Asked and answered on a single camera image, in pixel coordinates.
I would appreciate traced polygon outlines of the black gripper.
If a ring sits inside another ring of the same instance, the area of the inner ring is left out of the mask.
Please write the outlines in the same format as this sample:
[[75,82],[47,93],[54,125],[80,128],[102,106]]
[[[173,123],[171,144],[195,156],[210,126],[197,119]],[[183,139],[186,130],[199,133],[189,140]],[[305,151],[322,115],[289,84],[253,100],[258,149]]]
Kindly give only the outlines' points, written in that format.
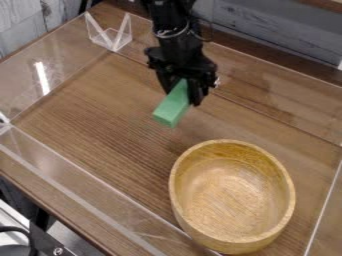
[[181,78],[186,78],[190,103],[199,106],[209,95],[209,87],[217,87],[218,66],[203,54],[203,43],[191,33],[158,40],[159,46],[146,48],[145,54],[165,93],[169,94]]

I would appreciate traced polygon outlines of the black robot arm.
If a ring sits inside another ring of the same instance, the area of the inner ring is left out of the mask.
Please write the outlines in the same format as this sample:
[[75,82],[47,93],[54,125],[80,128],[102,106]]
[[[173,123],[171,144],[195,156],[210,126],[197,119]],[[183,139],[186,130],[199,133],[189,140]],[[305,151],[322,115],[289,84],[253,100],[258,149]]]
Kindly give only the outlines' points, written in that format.
[[193,14],[195,1],[142,0],[142,5],[159,42],[145,50],[149,67],[155,70],[166,93],[186,80],[189,101],[199,106],[210,89],[218,86],[218,65],[203,53],[205,39]]

